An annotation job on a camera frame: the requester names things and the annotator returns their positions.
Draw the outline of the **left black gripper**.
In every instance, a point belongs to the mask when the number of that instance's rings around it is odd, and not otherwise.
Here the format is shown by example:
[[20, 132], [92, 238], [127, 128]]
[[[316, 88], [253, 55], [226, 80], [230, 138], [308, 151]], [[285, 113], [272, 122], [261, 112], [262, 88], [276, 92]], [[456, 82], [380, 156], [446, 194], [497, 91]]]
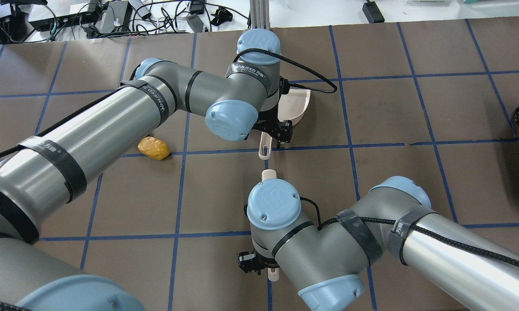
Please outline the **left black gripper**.
[[278, 144], [291, 143], [293, 137], [293, 121], [290, 119], [280, 120], [278, 116], [279, 101], [282, 95], [289, 93], [289, 90], [289, 81], [282, 76], [279, 77], [276, 92], [267, 98], [267, 103], [273, 104], [273, 106], [267, 110], [260, 111], [258, 119], [252, 126], [252, 130], [268, 134], [271, 138], [275, 139]]

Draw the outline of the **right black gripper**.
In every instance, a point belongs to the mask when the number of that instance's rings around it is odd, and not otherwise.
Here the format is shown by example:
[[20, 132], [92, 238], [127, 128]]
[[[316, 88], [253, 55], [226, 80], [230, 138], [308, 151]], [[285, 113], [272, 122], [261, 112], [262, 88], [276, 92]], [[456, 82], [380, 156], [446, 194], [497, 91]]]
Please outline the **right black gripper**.
[[238, 267], [244, 273], [256, 272], [261, 274], [262, 270], [268, 269], [279, 272], [280, 266], [274, 258], [266, 257], [256, 251], [238, 252]]

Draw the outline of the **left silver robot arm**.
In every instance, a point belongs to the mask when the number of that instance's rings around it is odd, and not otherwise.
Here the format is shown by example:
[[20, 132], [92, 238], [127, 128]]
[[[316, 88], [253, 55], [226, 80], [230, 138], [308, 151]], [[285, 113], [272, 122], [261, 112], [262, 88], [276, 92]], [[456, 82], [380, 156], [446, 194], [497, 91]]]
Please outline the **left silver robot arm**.
[[240, 35], [224, 77], [145, 59], [111, 94], [17, 144], [0, 162], [0, 311], [143, 311], [115, 282], [35, 248], [42, 224], [178, 110], [244, 140], [277, 105], [281, 59], [267, 29]]

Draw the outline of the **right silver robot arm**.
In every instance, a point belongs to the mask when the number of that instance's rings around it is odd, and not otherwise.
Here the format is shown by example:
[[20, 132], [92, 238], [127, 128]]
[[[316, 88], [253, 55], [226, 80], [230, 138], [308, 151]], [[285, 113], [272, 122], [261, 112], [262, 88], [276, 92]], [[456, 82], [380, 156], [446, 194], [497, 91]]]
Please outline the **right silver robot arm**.
[[393, 176], [317, 226], [291, 183], [264, 178], [246, 205], [246, 273], [281, 269], [313, 311], [342, 311], [364, 290], [360, 272], [389, 252], [472, 311], [519, 311], [519, 255], [441, 216], [414, 181]]

